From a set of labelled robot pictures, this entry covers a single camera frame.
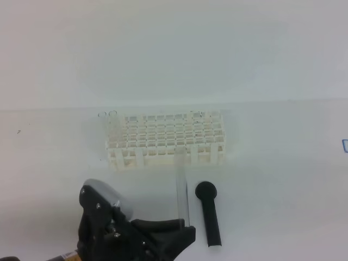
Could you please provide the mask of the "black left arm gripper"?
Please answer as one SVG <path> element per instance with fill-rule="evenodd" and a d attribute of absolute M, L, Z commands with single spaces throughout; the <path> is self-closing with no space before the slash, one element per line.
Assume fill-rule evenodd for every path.
<path fill-rule="evenodd" d="M 184 219 L 126 220 L 90 185 L 79 196 L 83 215 L 78 229 L 77 252 L 81 260 L 175 260 L 196 240 L 196 228 L 184 227 Z M 140 233 L 154 250 L 147 249 Z"/>

